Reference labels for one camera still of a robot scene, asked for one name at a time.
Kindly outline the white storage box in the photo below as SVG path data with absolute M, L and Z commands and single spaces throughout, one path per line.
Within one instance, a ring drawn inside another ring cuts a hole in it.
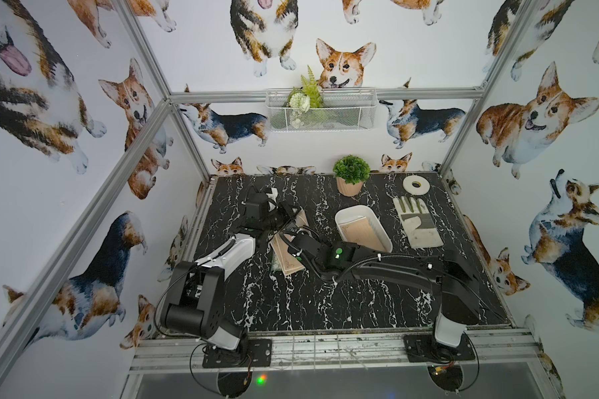
M 343 241 L 391 253 L 393 244 L 374 211 L 366 205 L 341 209 L 335 223 Z

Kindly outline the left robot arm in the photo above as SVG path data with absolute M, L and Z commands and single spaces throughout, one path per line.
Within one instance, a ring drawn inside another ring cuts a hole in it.
M 275 188 L 251 191 L 224 244 L 194 262 L 176 265 L 159 300 L 157 327 L 199 337 L 228 352 L 245 350 L 245 331 L 225 317 L 226 280 L 266 249 L 274 234 L 296 221 L 301 207 L 278 200 L 277 195 Z

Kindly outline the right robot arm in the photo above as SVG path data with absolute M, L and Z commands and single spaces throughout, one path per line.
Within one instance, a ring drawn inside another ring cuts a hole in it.
M 325 284 L 378 280 L 429 293 L 439 302 L 434 342 L 458 348 L 467 327 L 479 323 L 479 278 L 454 251 L 440 256 L 387 253 L 344 241 L 324 242 L 306 228 L 280 233 L 288 253 Z

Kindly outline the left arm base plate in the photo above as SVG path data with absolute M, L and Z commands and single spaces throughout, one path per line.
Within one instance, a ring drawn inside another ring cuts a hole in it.
M 272 346 L 273 341 L 264 338 L 243 341 L 236 350 L 207 345 L 203 350 L 202 367 L 204 369 L 269 367 L 271 365 Z

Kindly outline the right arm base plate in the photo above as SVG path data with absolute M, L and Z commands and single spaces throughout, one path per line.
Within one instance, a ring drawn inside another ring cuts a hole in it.
M 465 333 L 457 347 L 449 347 L 435 341 L 434 335 L 431 333 L 404 335 L 403 341 L 409 362 L 448 364 L 457 361 L 472 361 L 477 358 L 469 336 Z

